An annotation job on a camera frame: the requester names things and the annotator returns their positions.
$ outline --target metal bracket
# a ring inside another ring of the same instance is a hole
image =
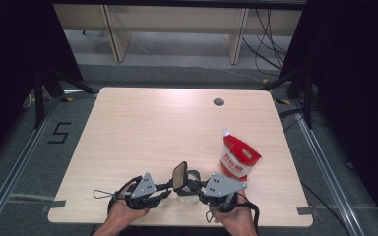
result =
[[[213,173],[205,187],[204,193],[206,196],[223,197],[246,188],[247,185],[244,183],[218,173]]]
[[[140,183],[135,188],[134,192],[131,194],[132,199],[136,199],[148,194],[152,194],[156,191],[156,185],[153,181],[152,175],[147,172]]]

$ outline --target table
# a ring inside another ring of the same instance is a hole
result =
[[[214,104],[216,98],[223,106]],[[221,173],[222,129],[263,155],[247,181],[247,196],[261,211],[261,226],[306,227],[308,207],[271,95],[267,91],[190,88],[103,88],[78,142],[48,219],[103,223],[107,199],[131,178],[150,172],[166,183],[181,161],[207,180]],[[208,207],[181,203],[175,193],[133,225],[220,226],[208,223]]]

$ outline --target finger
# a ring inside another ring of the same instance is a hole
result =
[[[129,189],[131,188],[131,186],[133,186],[134,184],[135,184],[135,183],[130,183],[129,185],[127,185],[121,193],[123,193],[123,192],[128,192],[128,190],[129,190]],[[121,199],[121,200],[123,200],[123,199],[125,199],[125,195],[123,195],[123,194],[121,194],[121,193],[119,193],[119,194],[117,195],[117,199]]]

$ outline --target wrist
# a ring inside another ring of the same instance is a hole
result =
[[[113,222],[111,220],[105,221],[102,226],[97,230],[97,232],[94,234],[94,236],[115,236],[119,233],[119,231],[123,230],[127,227],[127,225],[124,225],[121,221]]]

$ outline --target black tape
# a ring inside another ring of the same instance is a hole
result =
[[[62,208],[66,205],[66,200],[54,201],[50,204],[50,208]]]
[[[310,207],[298,207],[297,213],[299,215],[312,214],[312,208],[310,208]]]

